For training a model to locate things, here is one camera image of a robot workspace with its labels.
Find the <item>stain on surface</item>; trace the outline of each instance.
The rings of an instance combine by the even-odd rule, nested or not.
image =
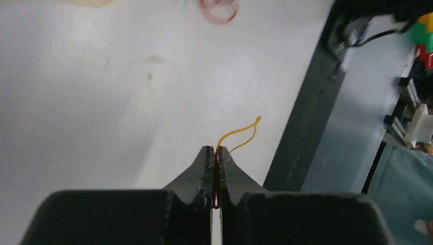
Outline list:
[[[149,93],[149,95],[148,95],[148,97],[149,96],[151,96],[152,95],[152,93],[155,91],[155,88],[152,88],[152,90],[150,91],[150,93]]]
[[[0,0],[0,4],[18,3],[18,2],[37,2],[42,0]],[[53,2],[64,2],[74,4],[81,7],[103,7],[109,5],[114,0],[52,0]]]
[[[105,62],[105,67],[104,67],[104,70],[106,70],[106,69],[107,69],[107,67],[108,67],[108,64],[110,64],[110,59],[111,59],[111,55],[110,55],[110,56],[108,56],[108,58],[107,58],[107,62]]]
[[[162,56],[158,56],[158,55],[150,55],[148,57],[146,57],[145,60],[138,60],[137,63],[151,63],[151,64],[159,64],[159,65],[164,65],[169,67],[170,69],[174,70],[176,73],[179,73],[179,69],[178,67],[175,65],[175,63],[173,63],[172,61],[170,61],[169,59],[162,57]]]
[[[153,78],[153,74],[148,73],[148,81],[149,81],[149,82],[152,80],[152,78]]]

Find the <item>rubber band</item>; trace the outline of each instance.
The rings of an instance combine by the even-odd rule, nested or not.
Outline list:
[[[218,155],[218,152],[220,151],[220,147],[221,147],[221,143],[223,143],[223,140],[226,139],[227,137],[229,137],[230,135],[233,134],[237,134],[243,131],[246,131],[250,128],[254,128],[254,133],[253,136],[251,136],[251,138],[249,138],[247,141],[245,141],[244,143],[236,146],[235,148],[233,148],[230,152],[233,152],[234,150],[243,147],[244,145],[248,144],[256,135],[256,131],[257,131],[257,124],[260,122],[261,120],[261,116],[258,116],[256,118],[256,122],[249,125],[246,128],[243,129],[238,129],[235,131],[232,131],[226,135],[224,135],[218,142],[218,144],[216,145],[216,151],[215,151],[215,157],[214,157],[214,168],[213,168],[213,185],[212,185],[212,208],[214,209],[219,209],[221,206],[221,187],[220,187],[220,158]]]
[[[200,0],[201,10],[203,16],[211,23],[216,25],[225,25],[231,22],[239,12],[239,1],[238,0]],[[211,9],[219,5],[230,5],[233,8],[233,15],[229,18],[220,18],[210,12]]]
[[[227,137],[229,137],[230,135],[233,135],[233,134],[237,134],[237,133],[240,133],[240,132],[246,131],[246,130],[248,130],[248,129],[250,129],[250,128],[254,128],[253,136],[251,136],[251,138],[248,139],[247,141],[245,141],[244,143],[242,143],[242,144],[236,146],[235,148],[233,148],[233,149],[230,151],[230,153],[232,153],[234,150],[236,150],[236,149],[238,149],[238,148],[240,148],[240,147],[243,147],[244,145],[248,144],[248,143],[249,143],[249,142],[254,138],[254,136],[256,135],[257,124],[260,122],[260,120],[261,120],[261,116],[258,116],[258,117],[256,118],[256,122],[253,123],[253,124],[251,124],[251,125],[249,125],[248,127],[245,127],[245,128],[243,128],[243,129],[238,129],[238,130],[232,131],[232,132],[230,132],[230,133],[224,135],[224,136],[223,136],[223,137],[218,141],[218,144],[216,145],[215,158],[218,157],[218,151],[220,150],[220,146],[221,146],[221,143],[223,143],[223,140],[225,140],[225,139],[226,139]]]

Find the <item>gray panel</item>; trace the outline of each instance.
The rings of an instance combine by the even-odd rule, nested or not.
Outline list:
[[[300,191],[319,146],[346,75],[331,79],[339,62],[324,45],[337,17],[332,8],[263,184],[269,191]]]
[[[367,36],[394,28],[388,16],[375,22]],[[302,192],[360,192],[411,50],[406,35],[390,35],[354,51]]]

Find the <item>lego block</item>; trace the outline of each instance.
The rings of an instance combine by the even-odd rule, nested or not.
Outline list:
[[[427,24],[428,18],[430,14],[424,14],[423,16],[418,18],[418,23],[420,24]]]
[[[433,53],[426,54],[426,62],[425,62],[425,68],[426,69],[432,69],[433,68]]]
[[[426,33],[425,40],[427,53],[433,52],[433,33]]]
[[[420,53],[420,61],[426,63],[427,62],[427,52],[425,45],[417,45],[416,51]]]
[[[416,23],[411,28],[412,42],[414,45],[422,44],[427,45],[426,26],[424,24]]]
[[[426,25],[426,30],[427,33],[432,33],[433,32],[433,14],[427,14],[427,23]]]

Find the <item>teal fabric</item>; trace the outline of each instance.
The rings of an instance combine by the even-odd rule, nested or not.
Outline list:
[[[386,146],[368,189],[397,244],[430,244],[416,220],[433,221],[433,156]]]

